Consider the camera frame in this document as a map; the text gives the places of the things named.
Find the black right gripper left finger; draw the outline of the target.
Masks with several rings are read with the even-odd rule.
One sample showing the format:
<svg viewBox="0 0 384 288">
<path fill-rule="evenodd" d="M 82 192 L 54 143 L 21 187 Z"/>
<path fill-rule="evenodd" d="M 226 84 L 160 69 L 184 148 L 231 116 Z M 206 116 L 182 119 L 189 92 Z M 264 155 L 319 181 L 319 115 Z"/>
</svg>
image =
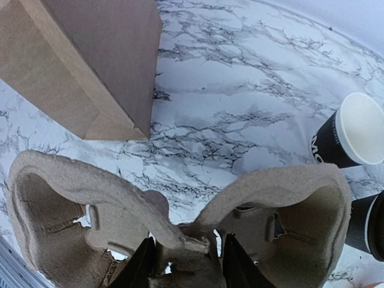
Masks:
<svg viewBox="0 0 384 288">
<path fill-rule="evenodd" d="M 148 288 L 155 265 L 155 241 L 145 238 L 109 288 Z"/>
</svg>

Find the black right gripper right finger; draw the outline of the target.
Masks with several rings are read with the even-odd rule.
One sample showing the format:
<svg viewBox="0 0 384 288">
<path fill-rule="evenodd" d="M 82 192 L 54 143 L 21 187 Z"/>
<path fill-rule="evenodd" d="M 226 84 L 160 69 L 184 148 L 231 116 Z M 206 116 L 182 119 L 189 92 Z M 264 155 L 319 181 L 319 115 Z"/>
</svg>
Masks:
<svg viewBox="0 0 384 288">
<path fill-rule="evenodd" d="M 227 287 L 264 287 L 275 286 L 261 273 L 252 259 L 235 237 L 228 234 L 224 244 L 223 276 Z"/>
</svg>

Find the black paper coffee cup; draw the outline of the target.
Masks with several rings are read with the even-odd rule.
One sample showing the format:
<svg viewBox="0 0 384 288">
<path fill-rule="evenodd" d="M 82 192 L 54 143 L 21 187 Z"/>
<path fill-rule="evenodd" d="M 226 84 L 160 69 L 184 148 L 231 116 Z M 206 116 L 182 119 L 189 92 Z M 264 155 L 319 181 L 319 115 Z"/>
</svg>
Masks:
<svg viewBox="0 0 384 288">
<path fill-rule="evenodd" d="M 345 243 L 355 249 L 370 254 L 368 244 L 368 223 L 371 210 L 378 195 L 354 200 Z"/>
</svg>

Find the brown paper bag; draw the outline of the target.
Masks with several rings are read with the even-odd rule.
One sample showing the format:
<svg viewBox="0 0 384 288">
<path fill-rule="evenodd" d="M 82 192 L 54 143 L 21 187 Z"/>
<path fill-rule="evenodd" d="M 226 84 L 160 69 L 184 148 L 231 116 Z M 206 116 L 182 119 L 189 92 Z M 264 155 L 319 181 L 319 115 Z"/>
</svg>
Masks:
<svg viewBox="0 0 384 288">
<path fill-rule="evenodd" d="M 146 140 L 155 1 L 2 1 L 1 79 L 85 140 Z"/>
</svg>

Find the black plastic cup lid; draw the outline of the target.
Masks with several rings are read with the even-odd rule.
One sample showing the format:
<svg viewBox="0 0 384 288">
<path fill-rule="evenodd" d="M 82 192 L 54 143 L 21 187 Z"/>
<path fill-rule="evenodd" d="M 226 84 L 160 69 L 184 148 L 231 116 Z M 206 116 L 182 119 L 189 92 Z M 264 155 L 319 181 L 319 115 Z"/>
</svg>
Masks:
<svg viewBox="0 0 384 288">
<path fill-rule="evenodd" d="M 374 199 L 367 226 L 367 242 L 373 257 L 383 261 L 383 191 Z"/>
</svg>

